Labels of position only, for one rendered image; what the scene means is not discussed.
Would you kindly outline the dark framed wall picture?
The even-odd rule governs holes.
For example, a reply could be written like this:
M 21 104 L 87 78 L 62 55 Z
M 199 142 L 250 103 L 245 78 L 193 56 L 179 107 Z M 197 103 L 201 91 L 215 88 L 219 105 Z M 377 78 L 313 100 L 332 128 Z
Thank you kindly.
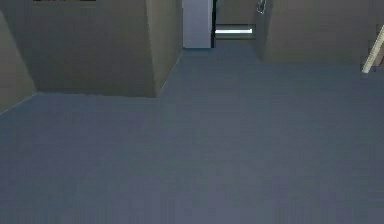
M 97 2 L 97 0 L 32 0 L 33 2 L 35 2 L 36 4 L 38 2 L 68 2 L 68 3 L 82 3 L 82 4 L 86 4 L 87 2 L 91 2 L 91 3 L 94 3 L 94 2 Z

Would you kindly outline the pale grey room door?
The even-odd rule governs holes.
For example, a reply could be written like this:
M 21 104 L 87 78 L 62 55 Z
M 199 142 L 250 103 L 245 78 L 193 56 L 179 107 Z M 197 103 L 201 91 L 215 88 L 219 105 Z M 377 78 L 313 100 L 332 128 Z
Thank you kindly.
M 212 0 L 182 0 L 183 47 L 211 47 Z

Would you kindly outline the grey open room door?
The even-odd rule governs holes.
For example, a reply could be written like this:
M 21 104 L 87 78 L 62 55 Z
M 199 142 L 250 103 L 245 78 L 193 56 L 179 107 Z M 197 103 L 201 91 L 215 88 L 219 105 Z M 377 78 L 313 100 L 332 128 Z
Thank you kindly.
M 256 14 L 255 14 L 256 51 L 257 51 L 258 57 L 261 60 L 264 59 L 264 55 L 265 55 L 269 24 L 270 24 L 271 14 L 273 11 L 273 4 L 274 4 L 274 0 L 266 0 L 265 12 L 263 14 L 260 14 L 257 11 L 257 5 L 256 5 Z

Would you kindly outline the cream furniture leg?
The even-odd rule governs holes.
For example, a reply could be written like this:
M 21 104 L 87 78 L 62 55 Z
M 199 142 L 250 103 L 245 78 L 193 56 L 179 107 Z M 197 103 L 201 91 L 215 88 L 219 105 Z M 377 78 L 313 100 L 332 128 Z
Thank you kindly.
M 378 26 L 376 39 L 369 49 L 361 71 L 364 74 L 368 74 L 372 69 L 376 70 L 382 65 L 384 65 L 384 24 Z

